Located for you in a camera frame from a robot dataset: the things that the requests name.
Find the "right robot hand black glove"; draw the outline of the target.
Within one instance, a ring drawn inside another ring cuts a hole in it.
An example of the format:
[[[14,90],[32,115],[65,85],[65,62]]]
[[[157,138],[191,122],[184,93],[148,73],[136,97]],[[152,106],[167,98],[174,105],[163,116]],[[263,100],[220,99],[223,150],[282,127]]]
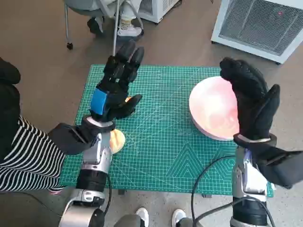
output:
[[[280,86],[268,88],[263,74],[244,60],[225,57],[220,68],[220,76],[231,83],[237,99],[240,135],[249,140],[269,139],[280,105]]]

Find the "left robot hand blue tape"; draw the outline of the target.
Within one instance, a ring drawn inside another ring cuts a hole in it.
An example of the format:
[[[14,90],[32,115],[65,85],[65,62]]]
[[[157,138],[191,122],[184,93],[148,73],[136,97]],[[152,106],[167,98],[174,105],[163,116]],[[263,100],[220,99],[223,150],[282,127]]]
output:
[[[129,84],[134,82],[144,57],[144,48],[136,48],[130,40],[118,52],[109,56],[104,67],[104,76],[97,84],[90,103],[90,113],[98,122],[122,119],[135,112],[142,95],[129,96]]]

